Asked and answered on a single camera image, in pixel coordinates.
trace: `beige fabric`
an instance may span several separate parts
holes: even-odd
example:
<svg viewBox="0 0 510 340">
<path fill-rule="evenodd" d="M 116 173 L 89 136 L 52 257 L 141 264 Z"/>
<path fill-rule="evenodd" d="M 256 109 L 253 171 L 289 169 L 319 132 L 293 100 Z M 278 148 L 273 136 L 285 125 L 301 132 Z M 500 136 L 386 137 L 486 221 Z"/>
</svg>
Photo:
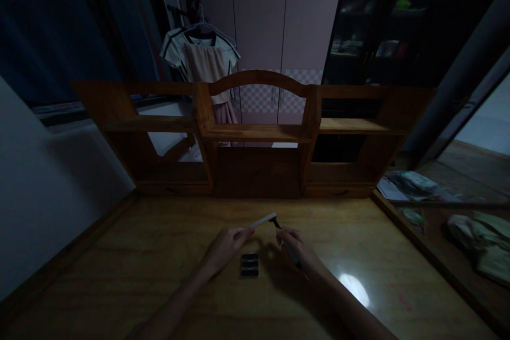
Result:
<svg viewBox="0 0 510 340">
<path fill-rule="evenodd" d="M 182 47 L 186 57 L 186 69 L 190 82 L 215 82 L 228 75 L 228 67 L 223 59 L 220 48 L 184 44 Z M 230 90 L 212 96 L 213 105 L 230 101 Z"/>
<path fill-rule="evenodd" d="M 215 82 L 228 75 L 221 48 L 204 45 L 183 45 L 188 81 Z M 211 97 L 214 118 L 218 124 L 238 123 L 234 107 L 230 101 L 230 90 Z M 233 142 L 220 142 L 221 146 L 231 146 Z"/>
<path fill-rule="evenodd" d="M 447 225 L 462 246 L 475 252 L 479 272 L 510 283 L 510 222 L 473 211 L 473 219 L 452 215 Z"/>
</svg>

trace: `white wall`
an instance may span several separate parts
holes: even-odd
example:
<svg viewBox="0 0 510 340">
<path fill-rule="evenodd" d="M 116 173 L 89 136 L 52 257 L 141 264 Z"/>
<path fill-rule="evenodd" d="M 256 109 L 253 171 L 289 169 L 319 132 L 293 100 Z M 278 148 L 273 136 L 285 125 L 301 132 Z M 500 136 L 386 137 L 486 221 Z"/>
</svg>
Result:
<svg viewBox="0 0 510 340">
<path fill-rule="evenodd" d="M 181 110 L 171 104 L 143 114 Z M 95 125 L 49 132 L 2 77 L 0 116 L 1 300 L 134 184 Z M 151 133 L 159 154 L 181 136 Z"/>
<path fill-rule="evenodd" d="M 510 74 L 471 117 L 455 139 L 510 155 Z"/>
</svg>

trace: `wooden desk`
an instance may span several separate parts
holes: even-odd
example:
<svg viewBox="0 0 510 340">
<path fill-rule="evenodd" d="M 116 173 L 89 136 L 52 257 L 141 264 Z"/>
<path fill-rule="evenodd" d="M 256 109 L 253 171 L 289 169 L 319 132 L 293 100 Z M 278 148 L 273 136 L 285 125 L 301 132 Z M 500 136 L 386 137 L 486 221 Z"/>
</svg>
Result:
<svg viewBox="0 0 510 340">
<path fill-rule="evenodd" d="M 495 338 L 491 330 L 369 199 L 222 200 L 144 197 L 47 288 L 6 333 L 9 339 L 122 339 L 147 319 L 226 225 L 276 212 L 303 230 L 340 277 L 364 287 L 373 312 L 399 338 Z M 175 338 L 349 337 L 306 282 L 283 267 L 264 224 L 244 252 L 260 276 L 240 280 L 240 255 L 201 293 Z"/>
</svg>

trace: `hanging clothes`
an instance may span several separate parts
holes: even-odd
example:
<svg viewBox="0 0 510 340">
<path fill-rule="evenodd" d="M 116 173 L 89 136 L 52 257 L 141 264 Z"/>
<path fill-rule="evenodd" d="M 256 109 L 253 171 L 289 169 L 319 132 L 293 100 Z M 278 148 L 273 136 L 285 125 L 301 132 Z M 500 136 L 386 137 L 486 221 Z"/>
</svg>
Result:
<svg viewBox="0 0 510 340">
<path fill-rule="evenodd" d="M 183 28 L 168 32 L 161 56 L 179 70 L 188 82 L 215 82 L 232 73 L 239 53 L 227 40 L 211 32 L 200 37 L 189 36 Z M 238 123 L 230 90 L 211 97 L 216 123 Z"/>
</svg>

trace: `hand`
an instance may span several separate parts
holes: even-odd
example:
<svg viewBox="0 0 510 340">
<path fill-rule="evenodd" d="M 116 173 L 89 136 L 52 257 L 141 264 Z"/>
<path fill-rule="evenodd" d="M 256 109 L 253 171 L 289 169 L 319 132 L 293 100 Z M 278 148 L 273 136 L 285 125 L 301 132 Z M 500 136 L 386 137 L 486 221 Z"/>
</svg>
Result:
<svg viewBox="0 0 510 340">
<path fill-rule="evenodd" d="M 220 272 L 255 232 L 254 228 L 230 227 L 222 229 L 211 242 L 202 266 L 213 277 Z"/>
<path fill-rule="evenodd" d="M 301 231 L 290 227 L 282 227 L 282 229 L 277 228 L 276 240 L 278 245 L 282 248 L 282 253 L 287 263 L 295 268 L 294 262 L 292 261 L 287 249 L 285 246 L 282 246 L 282 240 L 287 242 L 287 244 L 292 248 L 303 266 L 303 271 L 306 273 L 310 281 L 313 281 L 315 277 L 329 276 L 329 270 L 319 259 L 312 245 L 308 242 L 307 238 Z"/>
</svg>

